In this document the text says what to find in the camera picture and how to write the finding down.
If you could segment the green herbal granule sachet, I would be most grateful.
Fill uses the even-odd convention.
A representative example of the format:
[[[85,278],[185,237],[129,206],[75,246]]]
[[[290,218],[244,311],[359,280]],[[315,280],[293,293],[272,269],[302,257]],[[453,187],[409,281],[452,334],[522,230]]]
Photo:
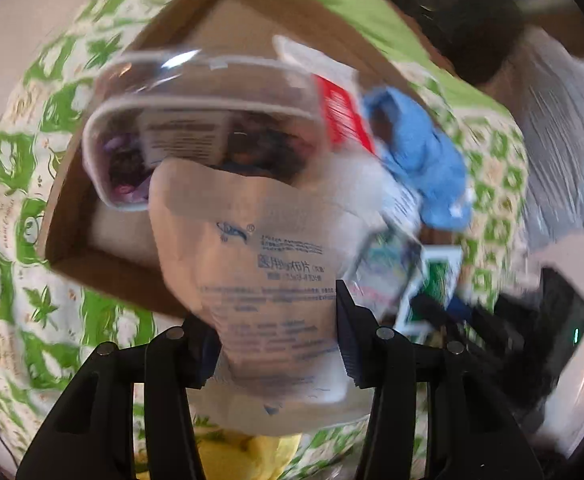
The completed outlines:
[[[413,297],[424,292],[444,307],[456,292],[463,255],[460,246],[424,245],[417,274],[411,278],[401,298],[394,328],[412,342],[422,344],[432,332],[432,326],[415,313],[410,305]]]

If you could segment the yellow towel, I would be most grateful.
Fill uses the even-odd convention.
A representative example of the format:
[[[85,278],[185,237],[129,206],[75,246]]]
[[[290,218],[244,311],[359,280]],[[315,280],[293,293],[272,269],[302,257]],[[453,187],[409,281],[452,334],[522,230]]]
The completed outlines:
[[[301,435],[265,437],[217,430],[196,434],[195,442],[207,479],[278,479],[293,460]]]

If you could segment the dried fruit snack bag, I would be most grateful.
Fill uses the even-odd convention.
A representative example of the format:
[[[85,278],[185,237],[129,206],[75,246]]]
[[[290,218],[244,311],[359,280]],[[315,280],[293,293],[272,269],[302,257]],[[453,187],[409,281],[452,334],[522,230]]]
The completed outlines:
[[[373,232],[343,278],[354,303],[378,321],[396,314],[420,274],[421,254],[419,241],[396,226]]]

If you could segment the blue towel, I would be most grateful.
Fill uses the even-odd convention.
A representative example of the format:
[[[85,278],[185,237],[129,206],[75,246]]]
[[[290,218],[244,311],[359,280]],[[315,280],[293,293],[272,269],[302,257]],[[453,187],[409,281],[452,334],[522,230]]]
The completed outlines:
[[[362,104],[370,122],[387,121],[388,133],[377,136],[381,160],[395,180],[421,196],[421,221],[440,231],[467,229],[472,218],[468,170],[452,139],[424,107],[396,88],[375,88]]]

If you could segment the red label wet wipe packet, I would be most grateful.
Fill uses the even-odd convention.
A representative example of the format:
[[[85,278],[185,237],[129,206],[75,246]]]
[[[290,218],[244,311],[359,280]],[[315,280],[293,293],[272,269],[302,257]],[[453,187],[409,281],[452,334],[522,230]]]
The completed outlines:
[[[357,70],[286,36],[275,35],[272,42],[281,61],[313,75],[333,150],[377,155],[369,122],[363,117]]]

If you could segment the white foam pad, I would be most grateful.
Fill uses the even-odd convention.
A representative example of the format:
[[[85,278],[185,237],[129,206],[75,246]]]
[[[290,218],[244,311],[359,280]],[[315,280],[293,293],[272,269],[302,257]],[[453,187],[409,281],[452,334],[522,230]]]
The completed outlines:
[[[144,268],[159,268],[150,216],[146,210],[121,211],[98,200],[88,229],[88,245]]]

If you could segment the green frog pattern quilt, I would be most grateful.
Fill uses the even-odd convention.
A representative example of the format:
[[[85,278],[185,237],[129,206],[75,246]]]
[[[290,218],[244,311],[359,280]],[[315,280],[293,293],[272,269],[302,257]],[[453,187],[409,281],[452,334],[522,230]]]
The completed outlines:
[[[100,342],[145,344],[165,316],[53,273],[40,223],[98,70],[171,0],[88,0],[24,71],[0,116],[0,435],[21,460]],[[528,180],[522,133],[502,105],[436,66],[420,30],[387,0],[316,0],[392,63],[460,151],[475,194],[460,292],[493,307]]]

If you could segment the large grey plastic bag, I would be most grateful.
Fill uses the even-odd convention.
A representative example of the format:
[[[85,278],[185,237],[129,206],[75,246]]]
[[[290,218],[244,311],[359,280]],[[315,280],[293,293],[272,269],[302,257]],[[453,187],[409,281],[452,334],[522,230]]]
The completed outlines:
[[[538,250],[584,230],[584,63],[540,28],[527,29],[510,62],[530,166],[528,245]]]

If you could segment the shallow cardboard box tray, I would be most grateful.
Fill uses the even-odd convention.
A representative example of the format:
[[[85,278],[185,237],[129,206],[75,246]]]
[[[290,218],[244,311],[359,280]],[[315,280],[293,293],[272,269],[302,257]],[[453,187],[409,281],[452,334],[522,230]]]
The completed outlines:
[[[173,0],[132,41],[129,52],[152,48],[227,48],[271,56],[272,38],[288,36],[358,70],[369,90],[389,84],[414,95],[408,80],[354,26],[319,0]],[[53,272],[141,308],[180,316],[185,308],[161,270],[144,268],[88,245],[96,196],[83,168],[83,126],[72,136],[52,186],[37,243]]]

